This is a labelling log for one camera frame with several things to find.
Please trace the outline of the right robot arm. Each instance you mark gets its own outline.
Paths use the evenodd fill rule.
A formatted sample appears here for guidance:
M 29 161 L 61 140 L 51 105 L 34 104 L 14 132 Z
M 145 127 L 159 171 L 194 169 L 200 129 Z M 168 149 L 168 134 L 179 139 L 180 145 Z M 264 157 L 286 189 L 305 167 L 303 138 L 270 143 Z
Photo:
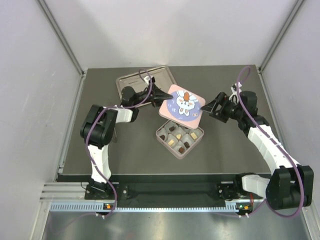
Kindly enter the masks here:
M 273 210 L 308 207 L 312 203 L 314 171 L 294 160 L 277 140 L 268 121 L 258 114 L 258 98 L 252 91 L 220 92 L 201 107 L 203 112 L 226 123 L 235 120 L 247 139 L 253 143 L 269 167 L 271 177 L 255 173 L 236 176 L 233 192 L 239 198 L 250 193 L 264 198 Z

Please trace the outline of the metal tongs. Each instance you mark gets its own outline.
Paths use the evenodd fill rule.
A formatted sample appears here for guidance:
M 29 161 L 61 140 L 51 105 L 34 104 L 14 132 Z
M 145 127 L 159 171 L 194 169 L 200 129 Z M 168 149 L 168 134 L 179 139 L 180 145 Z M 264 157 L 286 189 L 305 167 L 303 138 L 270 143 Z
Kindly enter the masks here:
M 117 143 L 117 141 L 118 141 L 118 136 L 117 136 L 116 127 L 114 127 L 111 141 L 112 141 L 113 143 Z

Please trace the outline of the pink square tin box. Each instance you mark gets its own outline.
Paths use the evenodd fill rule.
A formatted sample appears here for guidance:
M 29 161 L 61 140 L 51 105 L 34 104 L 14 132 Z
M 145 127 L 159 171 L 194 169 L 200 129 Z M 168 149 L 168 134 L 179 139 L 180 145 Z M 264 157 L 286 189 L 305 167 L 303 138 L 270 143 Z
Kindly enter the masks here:
M 204 130 L 187 128 L 167 120 L 156 132 L 157 140 L 177 159 L 182 160 L 202 140 Z

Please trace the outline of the silver tin lid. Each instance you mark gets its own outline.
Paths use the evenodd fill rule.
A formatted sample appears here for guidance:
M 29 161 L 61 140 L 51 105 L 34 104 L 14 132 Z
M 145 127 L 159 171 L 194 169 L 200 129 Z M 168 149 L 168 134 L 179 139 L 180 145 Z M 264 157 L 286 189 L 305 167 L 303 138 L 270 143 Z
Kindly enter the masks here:
M 172 84 L 167 92 L 172 99 L 164 100 L 159 108 L 159 115 L 189 129 L 197 129 L 206 100 L 181 86 Z

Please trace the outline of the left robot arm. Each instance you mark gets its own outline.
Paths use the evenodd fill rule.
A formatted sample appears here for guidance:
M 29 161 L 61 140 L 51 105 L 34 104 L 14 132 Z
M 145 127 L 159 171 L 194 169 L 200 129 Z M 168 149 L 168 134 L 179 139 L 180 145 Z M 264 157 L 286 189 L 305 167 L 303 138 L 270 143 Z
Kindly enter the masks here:
M 92 105 L 80 129 L 92 166 L 89 186 L 96 190 L 102 198 L 109 198 L 114 191 L 109 182 L 111 170 L 109 167 L 109 144 L 112 141 L 116 124 L 132 123 L 139 114 L 138 107 L 150 103 L 159 107 L 163 101 L 171 100 L 173 96 L 164 92 L 151 82 L 144 90 L 136 92 L 131 86 L 121 91 L 120 106 Z

